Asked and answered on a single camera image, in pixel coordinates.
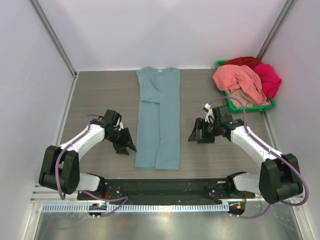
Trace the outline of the light blue t shirt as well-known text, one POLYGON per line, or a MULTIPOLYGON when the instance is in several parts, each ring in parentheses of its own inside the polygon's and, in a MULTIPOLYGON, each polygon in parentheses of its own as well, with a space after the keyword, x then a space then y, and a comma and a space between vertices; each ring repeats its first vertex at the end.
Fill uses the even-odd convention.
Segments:
POLYGON ((178 171, 181 153, 181 71, 145 67, 139 83, 135 167, 178 171))

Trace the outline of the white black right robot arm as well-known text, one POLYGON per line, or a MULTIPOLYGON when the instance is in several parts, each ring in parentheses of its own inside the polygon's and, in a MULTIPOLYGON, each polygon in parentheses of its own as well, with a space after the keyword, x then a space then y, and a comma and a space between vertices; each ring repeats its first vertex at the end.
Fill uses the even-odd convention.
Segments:
POLYGON ((283 154, 261 140, 248 127, 245 119, 233 119, 226 106, 203 108, 205 118, 197 118, 189 142, 213 144, 221 136, 243 149, 259 166, 258 175, 245 171, 227 176, 225 191, 231 198, 243 192, 262 196, 275 204, 303 193, 298 159, 291 153, 283 154))

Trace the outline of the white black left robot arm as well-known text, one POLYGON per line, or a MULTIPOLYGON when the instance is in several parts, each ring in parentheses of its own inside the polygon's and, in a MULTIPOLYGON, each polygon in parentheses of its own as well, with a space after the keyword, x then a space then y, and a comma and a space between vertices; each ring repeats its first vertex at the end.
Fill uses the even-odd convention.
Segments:
POLYGON ((120 113, 108 109, 104 115, 94 114, 92 118, 74 138, 59 146, 50 145, 44 152, 38 183, 57 191, 62 200, 74 192, 89 193, 95 200, 106 195, 102 176, 80 172, 80 160, 96 144, 107 140, 119 155, 137 150, 120 113))

